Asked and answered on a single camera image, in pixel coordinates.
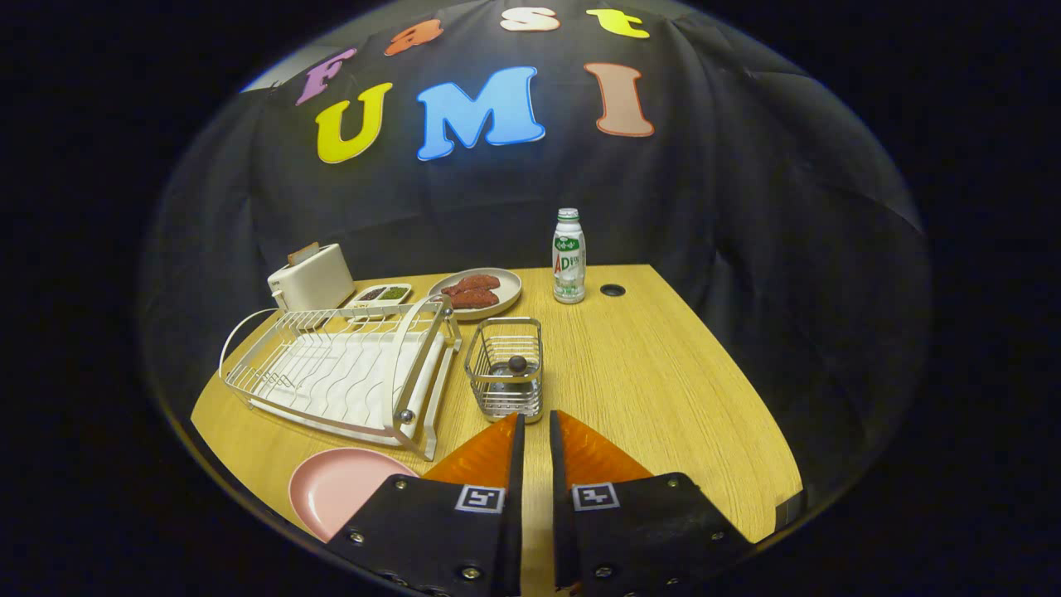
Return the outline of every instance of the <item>black cloth backdrop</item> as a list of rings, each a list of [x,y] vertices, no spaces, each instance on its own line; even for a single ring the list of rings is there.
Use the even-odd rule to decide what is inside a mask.
[[[885,150],[807,73],[709,16],[576,1],[553,6],[555,31],[499,27],[519,5],[411,15],[349,39],[356,54],[300,106],[305,72],[220,110],[176,168],[146,239],[142,348],[163,400],[201,442],[188,422],[221,347],[244,317],[275,306],[265,278],[296,248],[338,242],[355,278],[544,266],[556,209],[574,206],[589,262],[650,263],[766,402],[810,502],[824,497],[881,447],[925,355],[926,241]],[[640,17],[650,37],[605,31],[586,14],[601,7]],[[430,18],[441,36],[383,54]],[[653,136],[597,129],[601,91],[582,67],[591,62],[641,71]],[[417,159],[420,91],[453,82],[474,98],[491,73],[516,66],[538,70],[530,94],[544,138],[493,146],[481,137]],[[358,94],[384,82],[394,88],[375,143],[321,161],[317,113],[349,100],[350,138],[361,129]]]

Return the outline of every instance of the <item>steak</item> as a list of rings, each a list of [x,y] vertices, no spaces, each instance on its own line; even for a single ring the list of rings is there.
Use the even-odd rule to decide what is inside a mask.
[[[498,295],[485,287],[466,289],[452,295],[454,310],[482,310],[483,308],[497,305],[498,301]]]
[[[498,287],[500,285],[501,280],[498,279],[498,276],[477,274],[462,278],[460,281],[455,284],[443,287],[442,293],[455,296],[460,292],[467,292],[469,289],[490,289],[491,287]]]

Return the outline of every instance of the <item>water bottle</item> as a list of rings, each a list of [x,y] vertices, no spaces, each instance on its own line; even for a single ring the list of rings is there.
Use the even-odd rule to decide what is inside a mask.
[[[553,297],[568,304],[586,297],[586,236],[574,207],[563,207],[557,214],[553,232]]]

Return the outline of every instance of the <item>toaster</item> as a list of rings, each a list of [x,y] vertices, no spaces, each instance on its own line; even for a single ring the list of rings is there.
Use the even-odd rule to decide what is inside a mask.
[[[268,276],[276,304],[284,312],[336,310],[353,294],[353,278],[338,244],[327,244],[296,265]]]

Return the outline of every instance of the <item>foam letter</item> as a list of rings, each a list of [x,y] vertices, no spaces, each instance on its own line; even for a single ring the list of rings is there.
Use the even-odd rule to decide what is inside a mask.
[[[392,87],[394,85],[390,83],[380,83],[358,95],[358,101],[365,102],[365,116],[361,131],[348,141],[344,141],[340,134],[343,112],[350,105],[348,100],[343,100],[317,115],[317,155],[321,161],[328,163],[346,161],[356,157],[372,144],[383,125],[383,94]]]
[[[523,6],[508,8],[501,13],[501,27],[508,31],[553,31],[560,27],[560,21],[554,19],[556,13],[549,8]]]
[[[535,122],[530,105],[530,77],[537,73],[538,69],[530,66],[499,70],[490,75],[475,100],[453,83],[420,91],[416,99],[423,103],[425,115],[423,146],[416,156],[427,161],[453,151],[453,141],[446,138],[447,124],[465,147],[475,146],[491,113],[493,126],[486,134],[486,142],[491,145],[537,141],[544,137],[545,127]]]
[[[595,8],[592,11],[586,11],[586,14],[596,15],[596,18],[601,21],[601,27],[603,27],[605,31],[610,31],[615,35],[626,35],[627,37],[637,37],[639,39],[645,39],[648,37],[647,31],[630,27],[631,22],[641,24],[641,19],[638,17],[627,16],[623,13],[623,11],[615,11],[613,8]]]
[[[302,96],[298,98],[295,105],[302,105],[306,100],[318,94],[328,88],[328,84],[325,83],[325,78],[332,78],[338,74],[338,69],[343,66],[343,60],[349,58],[356,52],[353,48],[343,52],[342,54],[328,58],[328,60],[321,65],[315,66],[306,73],[306,88],[302,89]]]
[[[641,72],[608,63],[589,63],[585,68],[595,74],[601,84],[604,116],[597,119],[597,128],[623,137],[647,137],[656,130],[641,112],[641,99],[634,84],[641,78]]]
[[[438,19],[431,19],[414,24],[390,38],[390,45],[383,51],[383,55],[393,56],[408,50],[413,46],[419,46],[420,43],[431,41],[435,37],[442,34],[443,30],[438,27],[440,24],[442,24],[442,21]]]

